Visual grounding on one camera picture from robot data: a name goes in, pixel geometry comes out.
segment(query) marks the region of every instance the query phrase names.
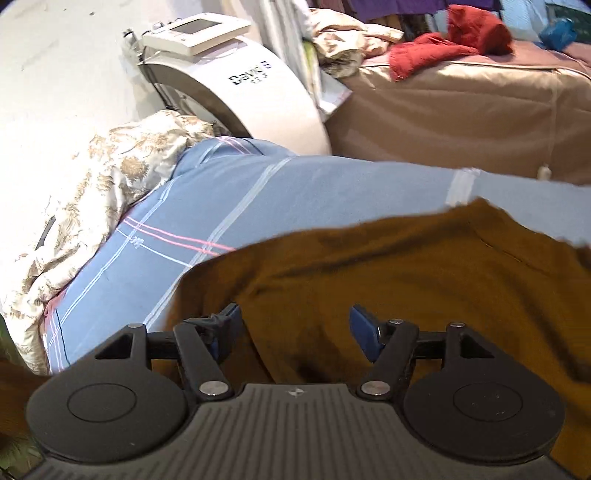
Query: white wall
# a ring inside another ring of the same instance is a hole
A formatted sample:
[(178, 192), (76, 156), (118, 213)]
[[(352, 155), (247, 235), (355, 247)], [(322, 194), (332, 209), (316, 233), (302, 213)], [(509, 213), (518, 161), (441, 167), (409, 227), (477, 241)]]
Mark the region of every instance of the white wall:
[(94, 132), (162, 108), (123, 56), (123, 30), (202, 11), (200, 0), (15, 0), (0, 15), (0, 274)]

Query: cable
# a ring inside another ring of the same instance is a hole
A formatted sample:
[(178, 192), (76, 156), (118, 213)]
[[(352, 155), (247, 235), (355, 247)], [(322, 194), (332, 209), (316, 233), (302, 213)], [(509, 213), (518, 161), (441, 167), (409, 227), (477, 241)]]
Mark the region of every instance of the cable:
[(146, 79), (151, 83), (152, 87), (154, 88), (154, 90), (156, 90), (156, 93), (158, 94), (158, 96), (160, 97), (160, 100), (162, 100), (162, 103), (164, 104), (164, 107), (167, 110), (174, 110), (174, 111), (178, 111), (178, 108), (172, 106), (172, 101), (170, 100), (170, 98), (168, 98), (168, 96), (166, 95), (165, 91), (162, 90), (160, 91), (160, 89), (158, 88), (158, 86), (156, 85), (156, 77), (154, 76), (154, 72), (152, 71), (152, 68), (150, 65), (148, 65), (145, 62), (145, 53), (146, 53), (146, 48), (144, 47), (141, 57), (140, 57), (140, 61), (144, 67), (144, 73), (145, 73), (145, 77)]
[(2, 477), (4, 477), (6, 480), (17, 480), (14, 476), (12, 476), (10, 474), (10, 472), (8, 470), (6, 470), (5, 468), (2, 468), (0, 466), (0, 475), (2, 475)]
[(64, 340), (64, 332), (61, 329), (60, 315), (57, 313), (57, 310), (55, 310), (54, 313), (56, 314), (56, 317), (57, 317), (57, 328), (60, 331), (61, 344), (64, 347), (64, 357), (66, 359), (66, 362), (68, 362), (68, 367), (71, 367), (72, 366), (72, 363), (70, 362), (70, 359), (68, 358), (68, 354), (66, 352), (66, 341)]

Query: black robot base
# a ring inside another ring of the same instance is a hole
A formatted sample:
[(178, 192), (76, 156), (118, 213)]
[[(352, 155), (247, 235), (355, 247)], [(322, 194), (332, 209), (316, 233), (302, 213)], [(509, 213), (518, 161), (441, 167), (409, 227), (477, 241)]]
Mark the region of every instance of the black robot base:
[[(374, 363), (359, 386), (247, 384), (218, 364), (238, 305), (173, 332), (131, 324), (31, 397), (43, 462), (27, 480), (567, 480), (558, 394), (464, 323), (420, 332), (354, 306)], [(416, 360), (440, 371), (410, 383)], [(176, 360), (184, 389), (150, 370)]]

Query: crumpled fabric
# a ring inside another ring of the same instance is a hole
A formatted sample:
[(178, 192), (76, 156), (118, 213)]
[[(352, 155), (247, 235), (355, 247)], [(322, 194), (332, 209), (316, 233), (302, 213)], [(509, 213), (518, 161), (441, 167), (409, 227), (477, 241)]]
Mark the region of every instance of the crumpled fabric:
[(33, 372), (48, 371), (39, 333), (47, 302), (93, 257), (129, 207), (170, 178), (179, 155), (212, 136), (211, 124), (163, 110), (95, 135), (79, 155), (81, 175), (60, 195), (44, 245), (2, 272), (8, 332)]
[(413, 42), (390, 49), (394, 81), (406, 79), (419, 69), (464, 55), (504, 55), (512, 52), (511, 33), (495, 15), (467, 5), (450, 5), (448, 40), (439, 33), (425, 33)]
[(364, 24), (333, 10), (312, 8), (310, 11), (320, 65), (337, 79), (354, 75), (364, 59), (384, 54), (404, 36), (401, 30)]

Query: mustard yellow cloth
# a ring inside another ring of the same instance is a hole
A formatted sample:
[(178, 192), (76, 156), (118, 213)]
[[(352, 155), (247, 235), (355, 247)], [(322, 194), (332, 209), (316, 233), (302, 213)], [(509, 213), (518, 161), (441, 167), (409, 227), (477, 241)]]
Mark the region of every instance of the mustard yellow cloth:
[(200, 264), (182, 279), (168, 326), (243, 310), (248, 336), (230, 381), (357, 383), (370, 365), (349, 333), (359, 303), (421, 330), (466, 322), (561, 395), (556, 460), (591, 474), (591, 261), (484, 200), (446, 213), (297, 232)]

